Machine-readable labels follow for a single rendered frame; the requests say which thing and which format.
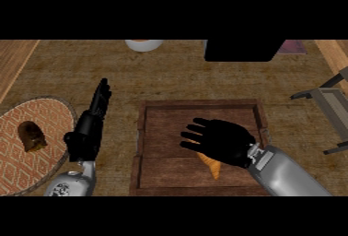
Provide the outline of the purple flat object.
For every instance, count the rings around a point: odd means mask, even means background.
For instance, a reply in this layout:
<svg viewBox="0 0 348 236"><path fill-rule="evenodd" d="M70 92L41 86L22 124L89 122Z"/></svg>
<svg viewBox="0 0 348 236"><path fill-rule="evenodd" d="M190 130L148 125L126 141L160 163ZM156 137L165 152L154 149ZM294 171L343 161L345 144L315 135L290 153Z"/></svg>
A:
<svg viewBox="0 0 348 236"><path fill-rule="evenodd" d="M278 51L278 54L306 54L305 46L300 40L286 40Z"/></svg>

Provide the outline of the orange croissant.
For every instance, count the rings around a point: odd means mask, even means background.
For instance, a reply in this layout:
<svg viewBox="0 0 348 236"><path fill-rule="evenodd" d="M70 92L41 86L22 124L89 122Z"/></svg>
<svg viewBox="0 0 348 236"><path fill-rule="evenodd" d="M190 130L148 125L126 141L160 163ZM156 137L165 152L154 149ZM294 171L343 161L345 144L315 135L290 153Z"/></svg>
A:
<svg viewBox="0 0 348 236"><path fill-rule="evenodd" d="M207 166L212 177L216 180L218 177L219 177L221 163L216 160L207 158L202 153L197 153L197 156L199 156L200 161L203 162L203 164Z"/></svg>

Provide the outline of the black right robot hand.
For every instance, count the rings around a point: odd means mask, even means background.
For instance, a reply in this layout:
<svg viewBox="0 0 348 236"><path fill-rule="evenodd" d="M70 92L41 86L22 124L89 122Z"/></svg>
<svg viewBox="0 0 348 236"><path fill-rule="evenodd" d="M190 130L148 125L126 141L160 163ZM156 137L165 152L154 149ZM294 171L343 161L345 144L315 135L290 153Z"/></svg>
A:
<svg viewBox="0 0 348 236"><path fill-rule="evenodd" d="M179 143L182 148L202 153L207 158L247 169L252 159L247 151L255 144L255 138L238 124L222 120L194 118L193 124L181 132L185 141Z"/></svg>

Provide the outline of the dark brown pastry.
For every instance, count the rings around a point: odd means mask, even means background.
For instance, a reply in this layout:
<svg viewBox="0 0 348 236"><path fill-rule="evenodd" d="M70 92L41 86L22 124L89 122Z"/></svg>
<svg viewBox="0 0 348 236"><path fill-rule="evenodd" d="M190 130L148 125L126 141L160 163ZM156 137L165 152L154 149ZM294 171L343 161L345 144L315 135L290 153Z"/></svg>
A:
<svg viewBox="0 0 348 236"><path fill-rule="evenodd" d="M17 135L25 146L25 152L36 151L47 146L44 133L33 122L25 121L19 124Z"/></svg>

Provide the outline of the black box appliance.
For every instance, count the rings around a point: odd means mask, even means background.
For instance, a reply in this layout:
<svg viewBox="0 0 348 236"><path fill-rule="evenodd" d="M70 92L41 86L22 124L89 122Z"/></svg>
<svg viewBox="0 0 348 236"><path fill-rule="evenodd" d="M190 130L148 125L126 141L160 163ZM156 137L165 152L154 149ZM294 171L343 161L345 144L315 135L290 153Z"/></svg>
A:
<svg viewBox="0 0 348 236"><path fill-rule="evenodd" d="M284 40L204 40L203 59L206 62L268 62Z"/></svg>

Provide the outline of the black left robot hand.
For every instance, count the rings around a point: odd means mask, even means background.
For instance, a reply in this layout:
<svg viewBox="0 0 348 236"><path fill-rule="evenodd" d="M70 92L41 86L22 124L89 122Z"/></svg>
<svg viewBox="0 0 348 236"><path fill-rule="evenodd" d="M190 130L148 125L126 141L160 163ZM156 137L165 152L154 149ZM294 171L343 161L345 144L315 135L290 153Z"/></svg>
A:
<svg viewBox="0 0 348 236"><path fill-rule="evenodd" d="M94 161L101 141L103 120L112 96L107 79L101 78L89 104L78 118L75 130L63 135L69 161Z"/></svg>

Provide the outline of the round orange patterned placemat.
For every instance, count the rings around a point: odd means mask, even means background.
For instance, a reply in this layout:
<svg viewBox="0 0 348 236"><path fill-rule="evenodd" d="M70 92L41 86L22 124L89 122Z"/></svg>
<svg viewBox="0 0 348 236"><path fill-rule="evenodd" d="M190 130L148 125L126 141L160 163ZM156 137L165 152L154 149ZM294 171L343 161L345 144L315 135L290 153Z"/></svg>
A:
<svg viewBox="0 0 348 236"><path fill-rule="evenodd" d="M25 100L0 114L0 196L32 192L53 176L76 121L70 104L53 96Z"/></svg>

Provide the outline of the white round bowl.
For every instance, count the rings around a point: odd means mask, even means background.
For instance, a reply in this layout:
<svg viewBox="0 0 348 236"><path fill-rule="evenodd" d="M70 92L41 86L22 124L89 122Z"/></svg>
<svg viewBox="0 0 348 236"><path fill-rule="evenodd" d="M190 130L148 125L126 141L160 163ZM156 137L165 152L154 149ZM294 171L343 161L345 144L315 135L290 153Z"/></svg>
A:
<svg viewBox="0 0 348 236"><path fill-rule="evenodd" d="M162 43L162 40L125 40L128 47L140 53L154 50Z"/></svg>

